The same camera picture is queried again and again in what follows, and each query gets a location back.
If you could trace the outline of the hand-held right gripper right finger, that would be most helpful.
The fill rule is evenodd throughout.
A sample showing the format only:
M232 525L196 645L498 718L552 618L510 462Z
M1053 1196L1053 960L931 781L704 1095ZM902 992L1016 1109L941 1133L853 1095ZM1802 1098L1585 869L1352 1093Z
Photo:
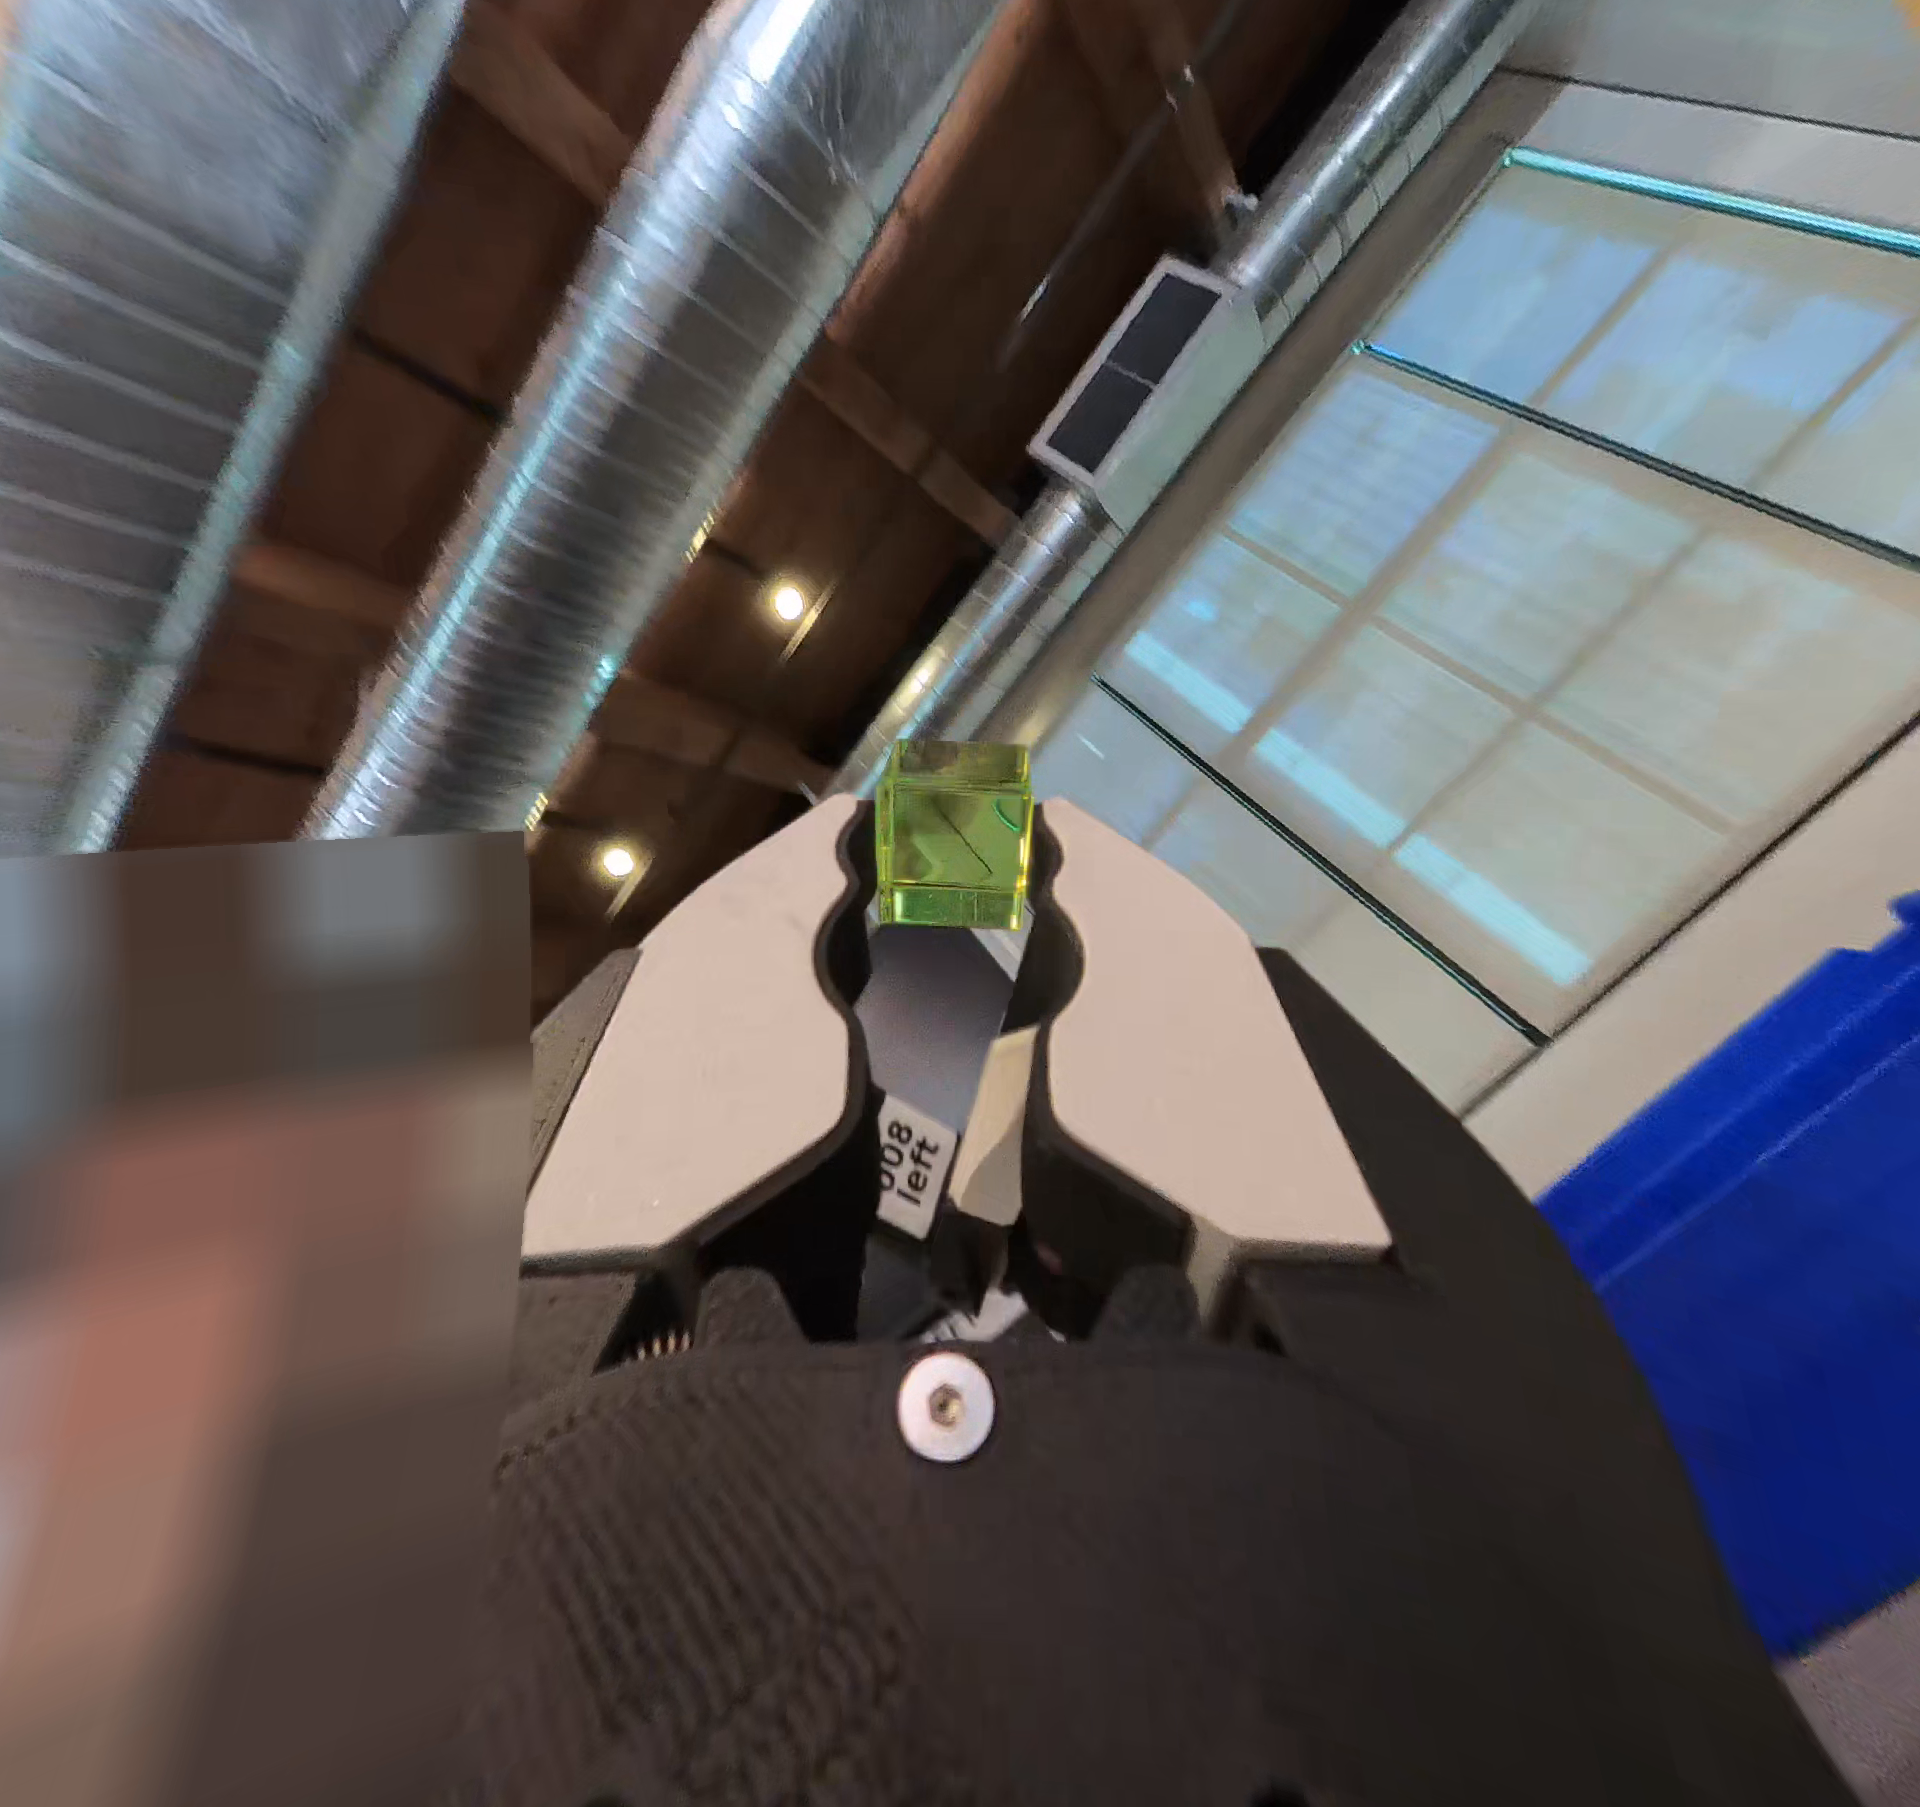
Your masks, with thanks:
M1063 800L1040 804L1029 897L1008 1027L1036 1027L1016 1223L1029 1250L1380 1266L1387 1221L1248 933Z

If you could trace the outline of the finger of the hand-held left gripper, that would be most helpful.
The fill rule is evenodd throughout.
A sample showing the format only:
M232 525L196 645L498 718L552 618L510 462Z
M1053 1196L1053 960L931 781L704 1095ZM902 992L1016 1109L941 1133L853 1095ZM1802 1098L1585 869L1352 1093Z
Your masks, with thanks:
M981 1223L1016 1228L1023 1212L1023 1124L1036 1027L999 1032L981 1063L968 1128L951 1162L951 1205Z
M873 929L856 1001L874 1080L880 1228L931 1241L1010 997L977 932Z

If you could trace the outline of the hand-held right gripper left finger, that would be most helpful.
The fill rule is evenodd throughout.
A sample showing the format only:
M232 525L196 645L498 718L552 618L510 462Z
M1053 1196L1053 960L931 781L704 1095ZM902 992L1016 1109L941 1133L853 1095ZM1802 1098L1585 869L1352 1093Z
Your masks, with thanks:
M532 1179L522 1266L693 1258L841 1164L874 1199L873 858L873 804L828 794L647 932Z

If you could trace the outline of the green transparent cube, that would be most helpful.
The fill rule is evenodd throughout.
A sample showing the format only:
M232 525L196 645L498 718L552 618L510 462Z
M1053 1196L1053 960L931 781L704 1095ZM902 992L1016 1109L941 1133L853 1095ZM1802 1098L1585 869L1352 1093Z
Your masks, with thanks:
M874 925L1018 932L1034 858L1029 750L897 742L874 783Z

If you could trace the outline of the white framed window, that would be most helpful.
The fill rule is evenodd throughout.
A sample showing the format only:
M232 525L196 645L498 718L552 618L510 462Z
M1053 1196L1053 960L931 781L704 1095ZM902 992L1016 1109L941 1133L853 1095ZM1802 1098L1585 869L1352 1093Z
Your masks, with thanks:
M1915 230L1502 150L1034 765L1443 1095L1915 718Z

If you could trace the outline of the blue plastic bin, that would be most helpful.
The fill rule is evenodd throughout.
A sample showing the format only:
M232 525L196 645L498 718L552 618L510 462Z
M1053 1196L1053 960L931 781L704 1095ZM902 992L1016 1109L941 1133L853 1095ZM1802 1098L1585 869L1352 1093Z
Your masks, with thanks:
M1541 1199L1769 1655L1915 1585L1915 896Z

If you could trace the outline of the duct vent box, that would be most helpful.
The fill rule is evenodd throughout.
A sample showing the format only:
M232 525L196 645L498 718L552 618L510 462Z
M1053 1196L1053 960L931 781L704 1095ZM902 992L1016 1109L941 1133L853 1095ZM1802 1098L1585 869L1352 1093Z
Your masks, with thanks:
M1255 298L1160 257L1029 439L1029 459L1137 528L1260 368Z

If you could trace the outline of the medium silver air duct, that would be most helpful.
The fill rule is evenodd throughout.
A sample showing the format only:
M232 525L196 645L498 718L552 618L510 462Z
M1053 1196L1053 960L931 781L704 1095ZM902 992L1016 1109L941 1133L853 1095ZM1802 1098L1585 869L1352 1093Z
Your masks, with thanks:
M532 823L1005 9L707 9L304 839Z

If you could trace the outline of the thin silver air duct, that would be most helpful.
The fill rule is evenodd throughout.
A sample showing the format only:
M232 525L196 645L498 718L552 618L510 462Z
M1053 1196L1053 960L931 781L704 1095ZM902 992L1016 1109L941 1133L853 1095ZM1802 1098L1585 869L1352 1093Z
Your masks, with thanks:
M1085 591L1299 321L1541 0L1410 0L1206 272L1221 290L1160 386L1085 468L1044 436L1044 496L907 667L828 790L873 794L897 742L981 742Z

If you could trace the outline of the large silver air duct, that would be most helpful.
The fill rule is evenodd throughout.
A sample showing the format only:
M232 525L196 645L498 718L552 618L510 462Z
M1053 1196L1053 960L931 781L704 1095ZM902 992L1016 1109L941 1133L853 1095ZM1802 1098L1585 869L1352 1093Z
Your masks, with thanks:
M107 850L466 0L3 0L3 854Z

